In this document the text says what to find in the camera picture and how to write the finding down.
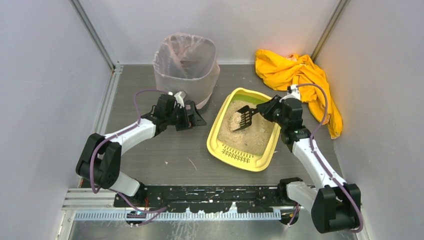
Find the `black litter scoop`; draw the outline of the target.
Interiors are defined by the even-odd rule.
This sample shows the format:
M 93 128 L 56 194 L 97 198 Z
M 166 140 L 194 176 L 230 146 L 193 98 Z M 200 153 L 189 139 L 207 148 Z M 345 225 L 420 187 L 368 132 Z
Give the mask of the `black litter scoop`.
M 235 132 L 250 127 L 253 122 L 253 116 L 258 112 L 257 108 L 251 108 L 248 105 L 243 106 L 231 117 L 230 130 Z

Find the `yellow litter box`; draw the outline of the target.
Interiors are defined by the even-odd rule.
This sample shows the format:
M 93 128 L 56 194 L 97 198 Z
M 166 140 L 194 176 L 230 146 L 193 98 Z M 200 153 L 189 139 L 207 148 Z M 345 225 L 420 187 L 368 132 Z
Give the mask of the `yellow litter box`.
M 254 108 L 270 99 L 268 95 L 242 87 L 233 90 L 212 124 L 206 141 L 209 153 L 239 169 L 251 172 L 266 169 L 273 157 L 281 128 L 256 114 L 250 127 L 238 131 L 233 129 L 241 119 L 236 110 L 245 105 Z

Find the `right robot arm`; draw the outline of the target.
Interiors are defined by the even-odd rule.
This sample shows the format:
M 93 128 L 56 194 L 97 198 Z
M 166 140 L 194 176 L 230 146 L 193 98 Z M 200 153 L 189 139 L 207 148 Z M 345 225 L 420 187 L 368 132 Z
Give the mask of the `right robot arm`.
M 310 188 L 295 178 L 285 179 L 283 197 L 308 210 L 319 233 L 360 232 L 364 227 L 361 191 L 337 174 L 320 152 L 313 134 L 303 125 L 301 101 L 276 95 L 258 104 L 256 111 L 280 126 L 282 142 L 300 160 L 315 186 Z

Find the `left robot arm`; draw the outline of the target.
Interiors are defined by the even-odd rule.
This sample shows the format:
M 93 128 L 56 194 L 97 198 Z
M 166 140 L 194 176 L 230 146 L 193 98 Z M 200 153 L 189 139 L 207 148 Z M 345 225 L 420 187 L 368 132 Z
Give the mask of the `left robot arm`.
M 195 103 L 188 101 L 186 109 L 180 92 L 161 94 L 150 112 L 141 115 L 133 124 L 116 132 L 91 134 L 76 164 L 75 172 L 88 180 L 94 193 L 98 188 L 116 191 L 126 197 L 144 200 L 145 185 L 121 172 L 122 155 L 146 140 L 174 126 L 177 131 L 205 126 Z

